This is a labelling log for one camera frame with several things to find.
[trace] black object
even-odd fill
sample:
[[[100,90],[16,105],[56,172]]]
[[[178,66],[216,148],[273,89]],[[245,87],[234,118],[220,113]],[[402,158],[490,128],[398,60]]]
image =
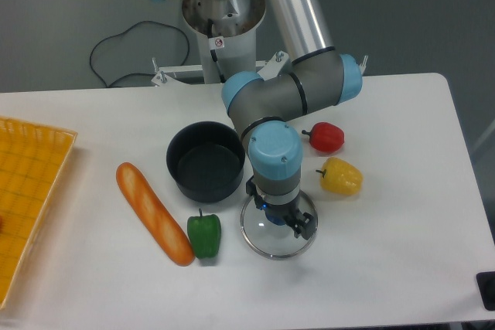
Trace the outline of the black object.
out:
[[[172,30],[175,30],[175,31],[179,32],[184,37],[184,39],[186,40],[186,45],[187,45],[186,55],[184,56],[182,62],[180,63],[180,66],[183,66],[184,63],[186,63],[187,59],[189,58],[189,52],[190,52],[189,38],[187,37],[187,34],[184,31],[182,31],[178,27],[175,27],[175,26],[172,26],[172,25],[166,25],[165,23],[161,23],[161,22],[156,22],[156,21],[140,21],[138,23],[135,23],[131,27],[129,27],[124,32],[121,32],[121,33],[119,33],[117,35],[112,35],[112,36],[106,37],[105,39],[100,40],[97,43],[97,45],[94,46],[93,49],[91,50],[91,53],[90,53],[90,69],[91,69],[91,71],[93,71],[94,75],[96,75],[96,77],[98,79],[100,79],[100,81],[103,83],[103,85],[105,86],[105,88],[117,87],[117,84],[118,83],[120,83],[121,81],[127,79],[128,77],[153,77],[153,76],[156,75],[155,73],[128,73],[127,75],[124,75],[122,77],[119,77],[118,79],[114,80],[112,83],[108,84],[107,81],[103,77],[101,77],[101,75],[99,73],[97,73],[96,70],[93,67],[93,54],[94,54],[94,51],[96,50],[96,48],[99,47],[100,44],[106,42],[109,39],[113,39],[113,38],[118,38],[120,36],[124,36],[129,31],[135,29],[136,27],[138,27],[140,25],[156,25],[156,26],[165,27],[167,29],[172,29]]]
[[[488,311],[495,311],[495,272],[481,272],[476,275],[483,305]]]
[[[277,226],[287,225],[294,231],[294,237],[301,236],[304,240],[309,240],[316,231],[316,219],[309,213],[301,213],[298,208],[300,193],[290,202],[283,205],[272,205],[265,202],[256,191],[253,182],[254,177],[250,177],[246,182],[246,193],[253,196],[257,209],[265,212],[266,219]]]
[[[227,125],[201,121],[182,129],[167,150],[167,167],[180,191],[192,200],[218,202],[241,184],[245,153]]]

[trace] yellow plastic tray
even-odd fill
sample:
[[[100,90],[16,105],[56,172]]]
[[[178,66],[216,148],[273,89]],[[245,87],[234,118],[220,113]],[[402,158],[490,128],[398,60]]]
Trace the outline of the yellow plastic tray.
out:
[[[77,133],[0,117],[0,309]]]

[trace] black pot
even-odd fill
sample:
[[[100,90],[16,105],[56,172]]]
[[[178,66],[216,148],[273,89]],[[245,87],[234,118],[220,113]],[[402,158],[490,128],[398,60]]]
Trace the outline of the black pot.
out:
[[[201,121],[182,129],[170,142],[167,167],[180,191],[198,202],[218,202],[241,184],[245,153],[227,125]]]

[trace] green pepper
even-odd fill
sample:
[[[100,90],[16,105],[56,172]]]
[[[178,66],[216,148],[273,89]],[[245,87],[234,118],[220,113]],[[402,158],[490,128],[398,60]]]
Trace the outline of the green pepper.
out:
[[[213,258],[218,254],[222,229],[220,219],[215,214],[191,216],[187,220],[187,236],[197,258]]]

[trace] aluminum arm tube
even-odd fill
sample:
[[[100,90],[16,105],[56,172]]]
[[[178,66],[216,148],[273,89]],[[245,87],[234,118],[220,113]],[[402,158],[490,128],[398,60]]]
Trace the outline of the aluminum arm tube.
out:
[[[293,63],[333,48],[317,0],[270,0]]]

